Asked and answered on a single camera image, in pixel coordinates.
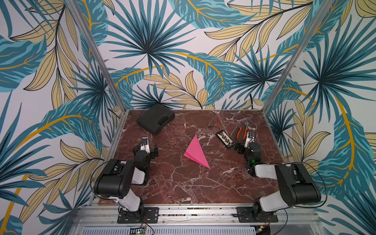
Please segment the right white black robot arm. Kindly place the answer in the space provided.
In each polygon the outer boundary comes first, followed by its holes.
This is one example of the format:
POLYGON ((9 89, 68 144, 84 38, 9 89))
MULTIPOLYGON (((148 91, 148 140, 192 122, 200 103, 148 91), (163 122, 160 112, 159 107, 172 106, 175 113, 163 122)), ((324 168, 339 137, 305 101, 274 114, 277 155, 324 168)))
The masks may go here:
POLYGON ((252 206, 254 216, 321 201, 321 193, 302 163, 262 163, 261 146, 256 142, 249 142, 246 145, 237 143, 234 150, 244 156, 245 168, 251 176, 278 182, 277 192, 255 201, 252 206))

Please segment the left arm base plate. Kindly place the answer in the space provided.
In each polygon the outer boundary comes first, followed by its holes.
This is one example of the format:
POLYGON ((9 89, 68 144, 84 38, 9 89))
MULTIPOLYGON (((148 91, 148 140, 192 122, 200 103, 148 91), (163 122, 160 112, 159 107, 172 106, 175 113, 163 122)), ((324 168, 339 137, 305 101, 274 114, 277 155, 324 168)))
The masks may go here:
POLYGON ((138 211, 127 211, 124 208, 118 210, 117 224, 136 224, 146 222, 147 224, 158 223, 159 208, 139 208, 138 211))

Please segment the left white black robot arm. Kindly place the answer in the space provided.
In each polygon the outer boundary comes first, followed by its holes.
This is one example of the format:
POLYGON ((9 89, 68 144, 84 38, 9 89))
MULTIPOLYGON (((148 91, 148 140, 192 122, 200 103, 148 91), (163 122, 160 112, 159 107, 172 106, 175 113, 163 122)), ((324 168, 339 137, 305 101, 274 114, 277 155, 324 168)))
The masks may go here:
POLYGON ((151 173, 150 163, 159 155, 159 149, 147 151, 145 146, 134 149, 134 159, 122 161, 111 159, 95 180, 94 194, 113 200, 123 211, 144 213, 144 204, 132 191, 132 185, 144 186, 151 173))

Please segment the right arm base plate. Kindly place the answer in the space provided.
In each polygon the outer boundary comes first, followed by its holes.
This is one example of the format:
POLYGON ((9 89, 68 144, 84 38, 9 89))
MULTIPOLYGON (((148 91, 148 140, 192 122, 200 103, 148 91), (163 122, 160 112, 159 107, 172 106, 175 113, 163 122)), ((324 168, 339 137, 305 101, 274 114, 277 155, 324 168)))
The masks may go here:
POLYGON ((276 212, 265 212, 258 207, 236 207, 236 216, 240 223, 276 223, 276 212))

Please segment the pink square paper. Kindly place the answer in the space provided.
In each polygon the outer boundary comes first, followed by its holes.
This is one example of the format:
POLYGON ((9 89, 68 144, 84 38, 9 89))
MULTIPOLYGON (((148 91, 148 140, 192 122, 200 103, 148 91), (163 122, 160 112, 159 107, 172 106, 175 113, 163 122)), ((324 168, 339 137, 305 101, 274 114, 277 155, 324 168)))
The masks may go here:
POLYGON ((194 136, 191 143, 189 144, 186 152, 184 153, 185 157, 199 163, 200 165, 203 165, 204 167, 210 169, 210 166, 208 164, 208 161, 205 157, 205 154, 203 152, 203 149, 201 147, 201 144, 199 142, 199 139, 197 135, 194 136))

